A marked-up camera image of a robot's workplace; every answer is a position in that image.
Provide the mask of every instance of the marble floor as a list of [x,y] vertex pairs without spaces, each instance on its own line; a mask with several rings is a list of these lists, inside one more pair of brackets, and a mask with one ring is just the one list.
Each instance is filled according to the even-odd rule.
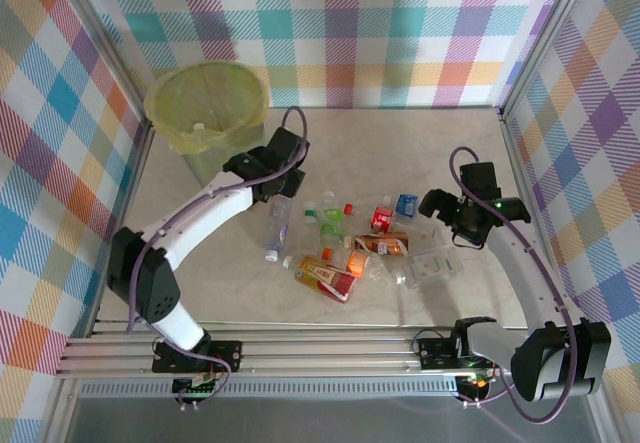
[[[269,137],[283,111],[270,110]],[[410,192],[422,197],[442,188],[459,194],[448,169],[449,154],[472,147],[495,164],[503,195],[517,196],[498,118],[492,109],[307,110],[311,150],[294,200],[295,239],[305,201],[330,189],[342,201],[377,200]],[[298,131],[297,117],[291,128]],[[460,156],[457,163],[469,163]],[[185,161],[156,135],[126,224],[143,228],[179,206],[200,186]],[[460,317],[493,316],[505,326],[524,326],[506,274],[488,250],[457,249],[462,272],[442,283],[409,289],[389,280],[365,281],[340,304],[294,280],[279,263],[264,260],[262,240],[268,204],[256,204],[209,236],[176,271],[182,302],[199,321],[360,325],[443,325]],[[443,241],[450,232],[434,222]],[[98,318],[123,320],[126,305],[108,289]]]

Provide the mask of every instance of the yellow trash bag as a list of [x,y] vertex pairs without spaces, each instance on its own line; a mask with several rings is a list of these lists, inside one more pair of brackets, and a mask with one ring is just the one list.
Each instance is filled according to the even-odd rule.
[[159,78],[144,99],[153,126],[201,184],[233,155],[262,143],[269,93],[248,67],[211,61]]

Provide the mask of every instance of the wire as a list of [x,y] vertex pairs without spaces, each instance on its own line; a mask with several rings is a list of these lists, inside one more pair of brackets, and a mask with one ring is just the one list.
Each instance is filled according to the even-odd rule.
[[[302,121],[302,141],[301,141],[301,144],[300,144],[300,148],[298,148],[298,151],[296,152],[294,157],[285,166],[283,166],[280,170],[276,171],[275,173],[272,173],[271,175],[263,176],[261,178],[256,178],[256,179],[249,180],[249,181],[243,181],[242,183],[237,183],[235,185],[230,185],[230,186],[225,186],[225,187],[222,187],[222,188],[217,188],[217,189],[213,190],[211,193],[205,193],[203,195],[200,195],[198,198],[190,201],[184,207],[182,207],[178,211],[176,211],[176,213],[173,216],[171,216],[153,234],[153,236],[151,238],[149,238],[149,241],[147,241],[147,243],[142,248],[142,251],[140,251],[140,254],[138,254],[138,257],[136,258],[136,261],[135,261],[135,263],[133,265],[133,271],[131,272],[131,280],[130,280],[130,283],[129,283],[129,319],[128,319],[128,322],[127,322],[127,333],[130,333],[133,330],[133,327],[135,325],[135,320],[136,320],[136,314],[135,314],[136,313],[135,312],[135,308],[136,308],[136,292],[137,292],[137,287],[138,287],[138,278],[139,278],[139,275],[140,275],[140,269],[142,268],[142,262],[144,261],[144,257],[149,252],[149,250],[153,247],[153,245],[155,245],[156,242],[160,238],[162,238],[162,236],[167,231],[169,231],[173,225],[178,223],[180,220],[185,218],[187,215],[191,214],[192,211],[194,211],[196,208],[198,208],[204,202],[209,201],[209,200],[215,198],[216,196],[218,196],[218,195],[220,195],[222,193],[228,192],[228,191],[241,190],[241,189],[244,189],[244,188],[249,188],[251,186],[260,185],[262,183],[266,183],[266,182],[271,181],[271,180],[275,180],[276,178],[279,178],[280,176],[282,176],[285,173],[287,173],[289,170],[293,169],[299,161],[304,159],[304,157],[306,156],[306,152],[307,152],[307,133],[308,133],[308,128],[307,127],[308,127],[308,125],[307,125],[307,118],[306,118],[304,112],[302,111],[302,109],[299,106],[292,106],[292,107],[288,108],[287,111],[284,114],[282,125],[284,126],[284,123],[286,122],[289,114],[291,113],[291,111],[294,111],[294,110],[298,112],[298,114],[300,115],[300,120]],[[190,358],[196,358],[196,359],[200,359],[200,360],[205,360],[205,361],[211,361],[213,363],[222,365],[227,370],[224,382],[218,387],[218,389],[216,391],[214,391],[211,394],[211,396],[209,396],[209,397],[205,398],[204,400],[202,400],[200,402],[201,405],[203,405],[203,404],[207,403],[208,401],[210,401],[211,398],[215,394],[217,394],[220,390],[222,390],[222,388],[224,388],[224,386],[229,381],[229,377],[231,375],[231,367],[229,366],[229,364],[226,361],[218,359],[218,358],[213,358],[211,356],[199,355],[199,354],[192,353],[190,351],[184,350],[184,349],[180,348],[179,346],[176,346],[175,344],[170,342],[168,339],[165,339],[165,342],[171,348],[173,348],[175,351],[177,351],[179,353],[182,353],[185,356],[188,356]]]
[[[569,349],[570,349],[569,371],[567,374],[567,380],[562,390],[562,394],[560,395],[560,398],[558,398],[558,402],[555,404],[552,410],[543,417],[540,417],[540,418],[532,417],[528,415],[524,411],[524,409],[520,406],[520,403],[518,403],[518,401],[515,398],[515,395],[511,391],[511,386],[505,384],[505,390],[503,390],[503,391],[506,391],[507,394],[509,395],[509,398],[513,403],[513,406],[515,407],[516,411],[520,414],[520,416],[522,416],[525,420],[533,424],[544,425],[553,421],[560,414],[565,404],[567,403],[567,400],[569,399],[571,388],[573,387],[573,382],[575,381],[576,372],[578,368],[578,346],[577,346],[576,332],[575,332],[575,329],[573,328],[573,323],[571,322],[571,317],[569,316],[569,312],[567,311],[564,305],[564,300],[562,299],[562,295],[558,291],[558,288],[556,288],[556,285],[554,284],[553,279],[551,278],[551,275],[549,274],[549,271],[547,270],[546,266],[544,265],[544,263],[542,262],[538,254],[536,253],[535,249],[531,247],[531,243],[529,243],[529,240],[527,240],[527,238],[522,234],[522,232],[518,230],[518,228],[511,221],[509,221],[502,213],[498,212],[490,205],[487,205],[484,201],[482,201],[480,198],[474,195],[473,192],[469,190],[469,188],[467,188],[458,177],[458,174],[455,170],[454,160],[456,155],[461,151],[466,151],[467,153],[469,153],[475,159],[476,162],[480,161],[476,152],[473,151],[471,148],[468,148],[466,146],[460,146],[455,150],[453,150],[453,152],[451,153],[451,156],[449,156],[449,171],[451,172],[451,176],[453,177],[454,181],[460,187],[462,192],[469,197],[469,199],[471,199],[478,206],[487,210],[493,216],[495,216],[500,221],[502,221],[502,223],[507,228],[509,228],[511,232],[516,236],[516,238],[518,238],[518,240],[520,240],[520,242],[524,245],[525,251],[529,253],[531,258],[533,258],[533,261],[538,266],[540,273],[542,273],[545,283],[549,287],[549,291],[551,291],[551,294],[553,295],[553,299],[558,305],[558,308],[560,309],[560,314],[562,315],[562,318],[564,319],[564,322],[567,326],[567,332],[569,334]],[[502,371],[502,369],[500,371],[500,378],[502,379],[503,383],[506,383],[506,380],[504,377],[504,371]]]
[[420,353],[418,353],[415,350],[415,344],[416,344],[416,340],[418,339],[418,337],[422,334],[425,333],[427,331],[430,331],[431,333],[435,333],[436,335],[438,335],[440,338],[442,338],[443,340],[446,340],[446,338],[442,335],[442,333],[440,333],[437,330],[432,330],[430,328],[425,328],[424,330],[420,330],[418,333],[416,333],[416,335],[413,337],[413,339],[411,340],[411,351],[413,351],[416,356],[420,356]]

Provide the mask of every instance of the plaid wallpaper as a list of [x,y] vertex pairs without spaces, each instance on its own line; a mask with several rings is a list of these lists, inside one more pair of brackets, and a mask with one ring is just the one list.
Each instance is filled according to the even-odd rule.
[[351,108],[497,103],[553,1],[92,4],[142,91],[168,70],[235,58],[265,80],[273,106]]
[[0,0],[0,442],[35,439],[141,125],[67,0]]
[[640,0],[577,1],[512,129],[567,290],[617,336],[640,441]]

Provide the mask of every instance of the gray floor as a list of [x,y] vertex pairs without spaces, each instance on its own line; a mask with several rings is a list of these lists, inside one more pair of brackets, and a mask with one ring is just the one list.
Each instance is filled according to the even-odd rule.
[[[542,414],[553,402],[532,413]],[[198,413],[171,399],[80,399],[68,442],[404,443],[600,441],[585,398],[551,424],[524,421],[508,398],[462,409],[452,397],[359,401],[220,398]]]

